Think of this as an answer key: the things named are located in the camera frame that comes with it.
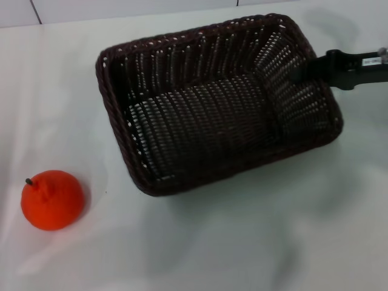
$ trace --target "white tabletop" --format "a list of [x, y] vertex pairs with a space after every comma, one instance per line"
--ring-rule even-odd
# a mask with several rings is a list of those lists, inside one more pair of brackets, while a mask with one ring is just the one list
[[[0, 30], [0, 290], [374, 291], [388, 286], [388, 84], [335, 90], [331, 145], [189, 193], [132, 183], [94, 64], [111, 45], [270, 12], [317, 54], [388, 44], [386, 0], [305, 0]], [[74, 225], [33, 228], [24, 180], [75, 174], [92, 202]]]

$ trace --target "white sticker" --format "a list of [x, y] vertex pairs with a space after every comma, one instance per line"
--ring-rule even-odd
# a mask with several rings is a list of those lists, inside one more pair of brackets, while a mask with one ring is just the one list
[[367, 67], [369, 65], [381, 65], [382, 63], [383, 61], [380, 56], [377, 58], [363, 59], [363, 67]]

